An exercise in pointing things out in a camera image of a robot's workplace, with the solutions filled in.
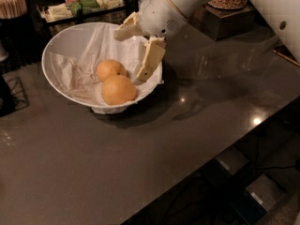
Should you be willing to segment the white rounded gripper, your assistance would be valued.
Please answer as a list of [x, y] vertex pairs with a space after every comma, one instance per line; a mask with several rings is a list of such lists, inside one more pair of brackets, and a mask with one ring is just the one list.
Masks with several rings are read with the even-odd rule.
[[155, 36], [139, 45], [138, 64], [132, 78], [135, 84], [146, 83], [151, 78], [166, 52], [164, 38], [174, 37], [186, 23], [186, 16], [172, 0], [139, 0], [139, 12], [132, 12], [113, 35], [119, 41], [143, 33]]

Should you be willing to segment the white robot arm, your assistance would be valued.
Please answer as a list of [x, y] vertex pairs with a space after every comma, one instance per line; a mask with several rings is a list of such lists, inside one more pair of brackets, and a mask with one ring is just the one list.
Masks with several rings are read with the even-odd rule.
[[[194, 10], [211, 0], [139, 0], [139, 10], [131, 13], [115, 30], [120, 41], [147, 36], [143, 58], [133, 73], [135, 83], [145, 83], [165, 54], [166, 40], [188, 22]], [[249, 0], [296, 59], [300, 59], [300, 0]]]

